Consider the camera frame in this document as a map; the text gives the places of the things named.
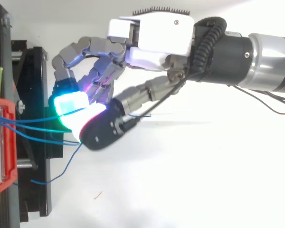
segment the blue wire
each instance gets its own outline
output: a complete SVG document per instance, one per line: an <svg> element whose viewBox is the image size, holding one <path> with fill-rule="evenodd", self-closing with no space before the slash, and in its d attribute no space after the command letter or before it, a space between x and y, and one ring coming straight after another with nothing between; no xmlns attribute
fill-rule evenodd
<svg viewBox="0 0 285 228"><path fill-rule="evenodd" d="M15 125L15 126L21 127L21 128L27 128L27 129L31 129L31 130L35 130L35 131L41 131L41 132L51 132L51 133L70 133L71 132L71 131L60 131L60 130L51 130L51 129L44 129L44 128L38 128L38 127L31 127L31 126L26 126L26 125L19 124L19 123L14 123L10 120L1 120L0 119L0 122Z"/></svg>
<svg viewBox="0 0 285 228"><path fill-rule="evenodd" d="M2 116L0 116L0 119L5 120L5 121L8 120L8 121L11 121L13 123L36 123L36 122L42 122L42 121L48 121L48 120L55 120L55 119L58 119L62 116L65 116L65 115L71 115L71 114L76 113L78 111L81 111L83 109L85 109L85 108L80 108L80 109L74 110L72 112L63 114L63 115L56 115L56 116L51 116L51 117L42 118L42 119L34 119L34 120L11 120L9 118L5 118Z"/></svg>
<svg viewBox="0 0 285 228"><path fill-rule="evenodd" d="M138 115L132 115L132 114L128 114L128 116L130 116L130 117L139 117ZM144 115L143 117L151 117L151 114L149 114L149 115Z"/></svg>
<svg viewBox="0 0 285 228"><path fill-rule="evenodd" d="M56 139L56 138L53 136L52 133L50 133L49 135L50 135L51 139L53 139L53 140L55 140L55 141L57 141L57 142L78 143L78 142L75 142L75 141L69 141L69 140L64 140L64 139L63 139L63 140Z"/></svg>
<svg viewBox="0 0 285 228"><path fill-rule="evenodd" d="M67 171L67 168L68 168L68 166L70 165L70 163L71 163L73 157L75 156L75 154L77 153L77 151L79 150L79 148L80 148L81 146L82 146L82 143L78 146L78 148L77 148L77 149L75 150L75 152L72 154L70 160L68 161L68 163L67 163L67 165L66 165L65 170L63 170L63 172L62 172L59 176L56 176L54 179L52 179L52 180L50 180L50 181L48 181L48 182L40 182L40 181L37 181L37 180L30 180L30 182L35 183L35 184L40 184L40 185L47 185L47 184L53 182L54 180L58 179L59 177L61 177L61 176L62 176L63 174L65 174L65 172Z"/></svg>
<svg viewBox="0 0 285 228"><path fill-rule="evenodd" d="M52 144L65 145L65 146L77 146L77 145L79 145L79 143L76 143L76 144L72 143L72 144L70 144L70 143L63 143L63 142L57 142L57 141L52 141L52 140L45 140L45 139L39 139L39 138L31 137L31 136L28 136L28 135L26 135L26 134L23 134L22 132L17 131L17 130L15 130L14 128L12 128L12 127L10 127L10 126L8 126L8 125L6 125L6 124L3 124L3 123L1 123L1 122L0 122L0 125L1 125L1 126L4 126L4 127L6 127L6 128L9 128L9 129L12 130L13 132L15 132L15 133L21 135L22 137L25 137L25 138L27 138L27 139L34 140L34 141L37 141L37 142L52 143Z"/></svg>

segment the coiled black cable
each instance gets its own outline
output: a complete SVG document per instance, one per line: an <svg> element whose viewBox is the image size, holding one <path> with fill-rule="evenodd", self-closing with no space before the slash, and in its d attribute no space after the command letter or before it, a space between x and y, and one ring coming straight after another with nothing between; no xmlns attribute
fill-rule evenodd
<svg viewBox="0 0 285 228"><path fill-rule="evenodd" d="M168 97L171 94L173 94L178 88L180 88L188 80L188 78L200 77L201 79L203 77L203 73L206 69L210 53L212 49L214 48L218 39L225 32L226 27L227 27L227 22L223 18L212 17L212 18L205 18L203 20L200 20L194 26L206 26L206 27L211 27L211 28L207 32L205 37L201 39L200 44L195 48L193 60L191 62L192 68L189 70L189 73L182 80L180 80L179 83L171 91L169 91L161 100L159 100L151 108L149 108L147 111L142 113L140 116L126 122L125 125L123 126L125 131L127 131L127 129L131 129L144 116L149 114L156 107L158 107L161 103L163 103L166 99L168 99Z"/></svg>
<svg viewBox="0 0 285 228"><path fill-rule="evenodd" d="M190 62L189 75L199 74L197 82L202 81L203 73L206 69L208 58L218 41L218 39L224 34L227 23L223 18L211 17L200 20L195 25L203 27L211 27L206 35L201 39L201 42L195 47L193 58Z"/></svg>

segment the black metal frame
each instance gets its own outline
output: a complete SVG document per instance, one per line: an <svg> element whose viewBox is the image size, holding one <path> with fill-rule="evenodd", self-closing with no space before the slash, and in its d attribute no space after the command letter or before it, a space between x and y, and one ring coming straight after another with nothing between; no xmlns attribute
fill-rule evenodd
<svg viewBox="0 0 285 228"><path fill-rule="evenodd" d="M0 5L0 67L3 68L1 97L13 100L10 28L3 24L8 12ZM18 187L12 185L0 194L0 228L19 228Z"/></svg>
<svg viewBox="0 0 285 228"><path fill-rule="evenodd" d="M17 112L17 119L36 119L55 115L53 107L48 106L47 74L45 51L41 47L27 49L26 41L10 40L10 28L4 24L7 11L0 5L0 67L3 68L1 97L22 100L26 109ZM20 61L12 64L12 50L21 51ZM61 128L58 120L40 122L37 127ZM50 139L48 133L17 130L41 139ZM62 140L63 134L55 134ZM52 210L51 186L36 185L50 180L50 158L63 157L62 145L49 145L17 136L17 158L29 158L32 168L18 169L18 180L0 194L0 228L19 228L20 222L28 221L28 212L39 211L41 217L48 216Z"/></svg>
<svg viewBox="0 0 285 228"><path fill-rule="evenodd" d="M26 44L26 41L12 41L12 50L16 51L19 46L23 47L23 43ZM19 62L13 62L14 81L17 82L16 89L19 98L26 106L22 114L18 113L17 118L39 119L55 115L48 107L45 51L41 47L17 51L22 51L22 55ZM38 122L31 125L53 129L56 121ZM50 138L50 135L44 132L24 129L21 131L40 139ZM56 134L55 137L62 140L63 134ZM17 158L30 158L33 165L33 168L18 169L20 222L28 221L28 212L39 211L40 216L45 217L52 211L51 185L36 185L30 180L48 182L50 180L49 159L62 156L62 145L48 145L17 136Z"/></svg>

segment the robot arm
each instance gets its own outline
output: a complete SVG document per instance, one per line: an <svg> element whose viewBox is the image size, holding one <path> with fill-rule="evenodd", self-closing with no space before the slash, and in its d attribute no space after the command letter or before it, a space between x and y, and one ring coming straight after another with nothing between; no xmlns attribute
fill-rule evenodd
<svg viewBox="0 0 285 228"><path fill-rule="evenodd" d="M89 101L73 110L91 108L94 101L106 104L106 110L86 120L81 111L76 113L81 119L77 138L91 150L110 145L139 122L140 118L128 120L128 114L145 102L162 102L176 94L186 80L285 92L285 38L261 34L246 38L225 32L226 26L221 18L194 24L186 11L150 8L111 20L107 39L84 37L63 49L53 59L54 96L84 92ZM99 59L77 83L70 68L89 56ZM167 76L127 88L111 99L114 80L126 65L165 70Z"/></svg>

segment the white backdrop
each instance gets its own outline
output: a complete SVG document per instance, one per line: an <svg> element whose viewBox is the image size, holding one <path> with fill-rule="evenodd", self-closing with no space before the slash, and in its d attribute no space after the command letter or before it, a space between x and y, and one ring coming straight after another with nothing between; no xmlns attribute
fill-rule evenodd
<svg viewBox="0 0 285 228"><path fill-rule="evenodd" d="M50 89L50 62L63 47L82 36L105 37L111 18L152 5L191 10L196 21L221 16L227 30L244 35L285 37L285 0L170 1L0 3L14 17L12 38L49 53ZM75 67L78 78L92 61ZM161 74L128 69L115 93ZM21 227L285 228L285 116L225 85L194 82L152 114L101 152L81 148L66 174L52 183L52 213L30 213ZM65 147L63 159L51 160L52 177L74 150Z"/></svg>

